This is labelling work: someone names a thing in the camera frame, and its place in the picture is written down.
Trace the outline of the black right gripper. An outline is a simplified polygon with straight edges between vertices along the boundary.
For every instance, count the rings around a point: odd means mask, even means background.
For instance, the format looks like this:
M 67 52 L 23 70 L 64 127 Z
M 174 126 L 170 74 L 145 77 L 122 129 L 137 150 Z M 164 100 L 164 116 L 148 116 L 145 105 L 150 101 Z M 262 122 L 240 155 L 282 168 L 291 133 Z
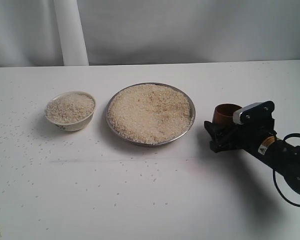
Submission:
M 300 133 L 280 139 L 274 126 L 271 117 L 243 125 L 204 122 L 214 153 L 243 149 L 283 176 L 288 186 L 300 195 L 300 146 L 287 142 L 289 138 L 300 138 Z

